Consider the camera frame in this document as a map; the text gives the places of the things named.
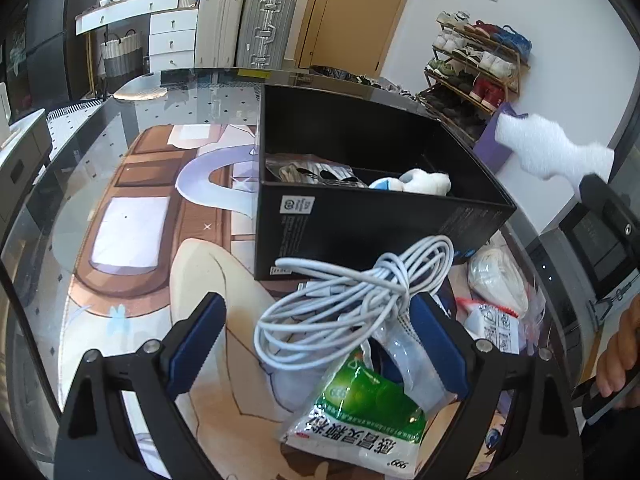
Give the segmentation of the person's right hand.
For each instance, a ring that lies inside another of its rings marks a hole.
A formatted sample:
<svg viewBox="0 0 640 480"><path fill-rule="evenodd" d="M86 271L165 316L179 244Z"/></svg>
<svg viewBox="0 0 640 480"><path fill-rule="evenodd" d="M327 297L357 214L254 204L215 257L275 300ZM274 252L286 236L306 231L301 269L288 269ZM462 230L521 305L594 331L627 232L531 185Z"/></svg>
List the person's right hand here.
<svg viewBox="0 0 640 480"><path fill-rule="evenodd" d="M620 392L626 373L639 359L639 296L620 316L618 331L608 341L597 364L596 384L604 398Z"/></svg>

